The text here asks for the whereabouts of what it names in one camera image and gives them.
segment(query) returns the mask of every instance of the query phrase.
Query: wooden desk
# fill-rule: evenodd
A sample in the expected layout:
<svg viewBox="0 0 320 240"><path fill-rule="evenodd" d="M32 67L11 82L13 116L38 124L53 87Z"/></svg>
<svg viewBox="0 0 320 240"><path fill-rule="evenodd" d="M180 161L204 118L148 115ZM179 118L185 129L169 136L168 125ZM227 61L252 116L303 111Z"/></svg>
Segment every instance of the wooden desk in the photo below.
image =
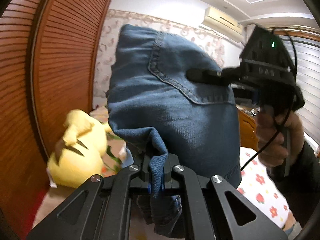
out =
<svg viewBox="0 0 320 240"><path fill-rule="evenodd" d="M252 148L258 151L258 138L255 135L256 123L253 116L244 113L238 109L240 125L240 144L241 147Z"/></svg>

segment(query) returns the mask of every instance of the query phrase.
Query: finger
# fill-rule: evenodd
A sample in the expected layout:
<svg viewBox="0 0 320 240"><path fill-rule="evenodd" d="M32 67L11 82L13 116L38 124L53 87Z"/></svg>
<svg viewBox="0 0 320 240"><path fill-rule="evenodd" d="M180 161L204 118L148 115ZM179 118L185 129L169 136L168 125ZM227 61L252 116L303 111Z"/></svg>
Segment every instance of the finger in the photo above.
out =
<svg viewBox="0 0 320 240"><path fill-rule="evenodd" d="M258 126L256 128L256 136L263 142L268 142L271 137L276 133L276 128L261 128ZM272 144L283 144L284 136L282 133L279 133L276 138L271 142Z"/></svg>
<svg viewBox="0 0 320 240"><path fill-rule="evenodd" d="M258 159L263 165L265 165L266 167L269 167L269 168L274 168L276 166L279 166L284 161L284 160L274 158L272 156L262 155L262 154L258 155Z"/></svg>
<svg viewBox="0 0 320 240"><path fill-rule="evenodd" d="M258 113L256 116L257 125L268 128L274 125L274 120L270 114Z"/></svg>
<svg viewBox="0 0 320 240"><path fill-rule="evenodd" d="M265 143L262 141L258 142L258 149L262 149L265 146ZM285 159L288 157L288 150L281 145L277 144L270 144L266 149L263 150L262 155L268 155L270 157L276 159Z"/></svg>
<svg viewBox="0 0 320 240"><path fill-rule="evenodd" d="M281 125L282 122L284 121L286 115L287 115L287 111L284 114L280 114L280 115L276 116L275 117L276 123ZM284 124L284 127L288 127L290 129L295 130L295 129L301 128L301 126L302 126L302 123L301 123L298 115L296 113L294 113L293 111L291 111L287 121Z"/></svg>

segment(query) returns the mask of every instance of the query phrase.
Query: patterned wallpaper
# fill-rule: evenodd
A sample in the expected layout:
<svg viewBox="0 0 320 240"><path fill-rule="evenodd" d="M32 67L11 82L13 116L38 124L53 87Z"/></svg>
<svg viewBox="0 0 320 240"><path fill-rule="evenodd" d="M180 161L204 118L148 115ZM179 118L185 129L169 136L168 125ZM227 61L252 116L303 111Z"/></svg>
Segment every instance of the patterned wallpaper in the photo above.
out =
<svg viewBox="0 0 320 240"><path fill-rule="evenodd" d="M221 68L224 66L222 38L214 31L197 29L150 15L109 10L103 24L95 65L92 102L94 109L106 102L105 92L109 89L111 65L116 60L116 45L120 28L124 24L149 27L157 31L180 35L202 48Z"/></svg>

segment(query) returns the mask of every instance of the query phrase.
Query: silver screw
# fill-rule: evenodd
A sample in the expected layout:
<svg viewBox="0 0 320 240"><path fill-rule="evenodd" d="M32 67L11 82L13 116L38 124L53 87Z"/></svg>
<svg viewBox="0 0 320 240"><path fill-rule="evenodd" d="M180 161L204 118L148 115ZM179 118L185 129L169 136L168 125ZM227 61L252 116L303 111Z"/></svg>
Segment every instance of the silver screw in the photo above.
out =
<svg viewBox="0 0 320 240"><path fill-rule="evenodd" d="M137 171L139 167L137 165L130 165L129 166L129 171Z"/></svg>
<svg viewBox="0 0 320 240"><path fill-rule="evenodd" d="M176 172L184 171L184 167L182 165L176 165L173 167Z"/></svg>
<svg viewBox="0 0 320 240"><path fill-rule="evenodd" d="M98 182L100 181L101 177L99 175L93 175L91 176L91 181L92 182Z"/></svg>
<svg viewBox="0 0 320 240"><path fill-rule="evenodd" d="M219 175L214 175L211 177L211 179L215 182L215 183L221 183L223 181L223 177L219 176Z"/></svg>

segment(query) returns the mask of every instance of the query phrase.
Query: denim jeans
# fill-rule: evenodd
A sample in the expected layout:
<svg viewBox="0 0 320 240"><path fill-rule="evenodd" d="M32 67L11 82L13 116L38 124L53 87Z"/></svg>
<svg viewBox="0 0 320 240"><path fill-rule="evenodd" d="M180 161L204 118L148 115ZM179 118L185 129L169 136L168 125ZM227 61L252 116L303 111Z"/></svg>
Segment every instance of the denim jeans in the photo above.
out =
<svg viewBox="0 0 320 240"><path fill-rule="evenodd" d="M109 124L141 152L149 142L158 153L149 165L151 216L156 233L169 237L181 214L173 204L177 197L168 203L159 194L169 152L198 175L218 174L234 187L241 181L232 89L191 82L186 78L189 68L220 69L185 38L144 27L122 27L110 79ZM153 209L157 201L162 207Z"/></svg>

